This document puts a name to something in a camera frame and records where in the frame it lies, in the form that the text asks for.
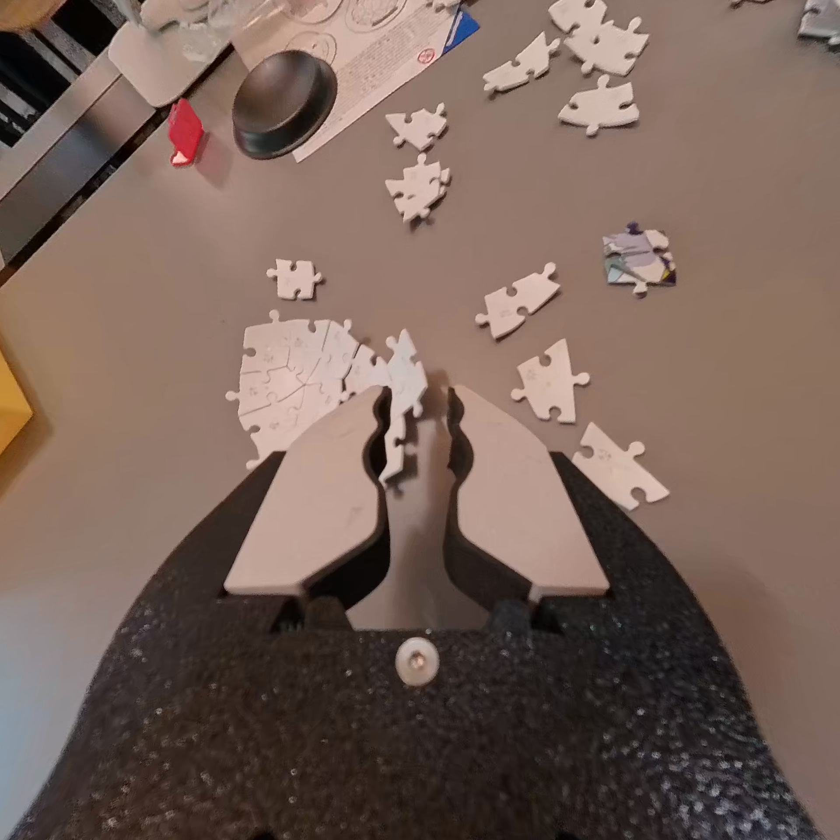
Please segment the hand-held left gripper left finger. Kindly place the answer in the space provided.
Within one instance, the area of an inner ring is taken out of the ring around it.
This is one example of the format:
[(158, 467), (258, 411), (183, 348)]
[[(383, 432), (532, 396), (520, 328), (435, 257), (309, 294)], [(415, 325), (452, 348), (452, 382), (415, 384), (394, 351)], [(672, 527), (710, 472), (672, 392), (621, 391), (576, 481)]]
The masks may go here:
[(370, 386), (291, 445), (227, 573), (227, 595), (332, 597), (349, 610), (383, 582), (390, 537), (374, 461), (391, 396)]

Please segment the white instruction leaflet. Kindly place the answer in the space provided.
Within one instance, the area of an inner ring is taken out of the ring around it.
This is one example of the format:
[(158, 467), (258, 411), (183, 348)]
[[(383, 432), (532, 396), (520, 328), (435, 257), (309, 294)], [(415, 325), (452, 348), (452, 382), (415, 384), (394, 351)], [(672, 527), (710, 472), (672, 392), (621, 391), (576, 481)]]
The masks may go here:
[(310, 13), (287, 13), (298, 49), (331, 66), (338, 91), (330, 115), (292, 152), (315, 154), (398, 88), (477, 32), (466, 2), (318, 2)]

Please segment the scatter of white pieces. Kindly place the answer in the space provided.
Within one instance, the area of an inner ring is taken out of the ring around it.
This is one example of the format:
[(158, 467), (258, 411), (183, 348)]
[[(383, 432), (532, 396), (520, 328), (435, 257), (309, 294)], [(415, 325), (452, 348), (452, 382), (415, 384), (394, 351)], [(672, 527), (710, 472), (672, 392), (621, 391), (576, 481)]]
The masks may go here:
[[(564, 339), (583, 414), (640, 434), (722, 504), (838, 490), (838, 69), (724, 2), (495, 2), (432, 80), (452, 107), (437, 221), (397, 239), (396, 172), (365, 118), (287, 164), (279, 237), (349, 256), (360, 312), (420, 326), (453, 381), (496, 396)], [(674, 287), (606, 282), (602, 237), (665, 232)]]

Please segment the arc-shaped assembled puzzle section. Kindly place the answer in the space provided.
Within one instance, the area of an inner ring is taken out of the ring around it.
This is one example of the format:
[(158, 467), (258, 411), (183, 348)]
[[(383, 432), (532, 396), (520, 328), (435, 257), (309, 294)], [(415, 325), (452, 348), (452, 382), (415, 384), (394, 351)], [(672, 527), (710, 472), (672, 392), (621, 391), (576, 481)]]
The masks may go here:
[(252, 470), (286, 452), (311, 425), (369, 387), (392, 385), (387, 363), (351, 333), (351, 320), (281, 320), (247, 327), (238, 389), (238, 420), (256, 447)]

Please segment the black round ball stand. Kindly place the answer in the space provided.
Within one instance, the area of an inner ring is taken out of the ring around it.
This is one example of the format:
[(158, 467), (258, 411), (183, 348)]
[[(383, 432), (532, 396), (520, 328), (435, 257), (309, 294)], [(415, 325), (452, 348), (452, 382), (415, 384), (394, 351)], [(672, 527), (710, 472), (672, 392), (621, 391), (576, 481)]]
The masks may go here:
[(325, 123), (337, 94), (338, 78), (324, 59), (299, 49), (268, 56), (248, 73), (234, 97), (238, 149), (257, 161), (294, 151)]

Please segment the light office table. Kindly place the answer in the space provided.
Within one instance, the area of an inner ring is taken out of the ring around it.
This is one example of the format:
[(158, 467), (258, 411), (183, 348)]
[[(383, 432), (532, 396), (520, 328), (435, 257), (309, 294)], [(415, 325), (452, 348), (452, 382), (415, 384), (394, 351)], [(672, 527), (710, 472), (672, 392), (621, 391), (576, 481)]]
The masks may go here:
[(150, 121), (155, 111), (104, 51), (1, 159), (1, 267)]

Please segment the colourful printed puzzle piece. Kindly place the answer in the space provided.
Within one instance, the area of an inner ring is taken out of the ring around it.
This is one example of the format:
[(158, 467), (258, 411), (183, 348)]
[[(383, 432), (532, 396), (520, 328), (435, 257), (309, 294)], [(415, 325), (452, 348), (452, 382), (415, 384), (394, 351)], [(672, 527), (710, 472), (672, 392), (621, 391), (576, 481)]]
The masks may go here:
[(636, 299), (643, 299), (651, 287), (674, 287), (676, 263), (665, 232), (642, 229), (636, 222), (618, 234), (602, 237), (606, 282), (630, 287)]

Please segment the yellow plastic bin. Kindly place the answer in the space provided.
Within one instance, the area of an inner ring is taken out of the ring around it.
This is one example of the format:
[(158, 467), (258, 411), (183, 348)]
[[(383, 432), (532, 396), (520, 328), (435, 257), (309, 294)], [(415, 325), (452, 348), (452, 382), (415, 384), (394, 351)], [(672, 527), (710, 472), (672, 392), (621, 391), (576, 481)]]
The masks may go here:
[(1, 453), (14, 441), (32, 416), (33, 409), (1, 354)]

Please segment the small red plastic object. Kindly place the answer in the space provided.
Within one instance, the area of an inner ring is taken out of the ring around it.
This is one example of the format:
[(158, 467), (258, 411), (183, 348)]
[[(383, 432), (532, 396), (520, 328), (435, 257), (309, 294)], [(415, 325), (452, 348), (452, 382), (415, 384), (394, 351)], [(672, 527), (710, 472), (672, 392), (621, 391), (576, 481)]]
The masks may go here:
[(173, 167), (191, 165), (203, 139), (201, 120), (185, 98), (171, 105), (167, 116), (167, 136), (172, 145), (170, 163)]

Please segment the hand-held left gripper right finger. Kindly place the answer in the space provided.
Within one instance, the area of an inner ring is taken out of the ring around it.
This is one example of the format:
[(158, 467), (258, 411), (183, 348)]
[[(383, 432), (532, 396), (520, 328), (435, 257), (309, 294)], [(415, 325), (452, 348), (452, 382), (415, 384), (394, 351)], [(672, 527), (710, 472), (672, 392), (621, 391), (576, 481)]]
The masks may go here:
[(454, 476), (444, 567), (489, 613), (530, 611), (554, 597), (602, 596), (610, 583), (550, 451), (464, 385), (448, 388), (448, 469)]

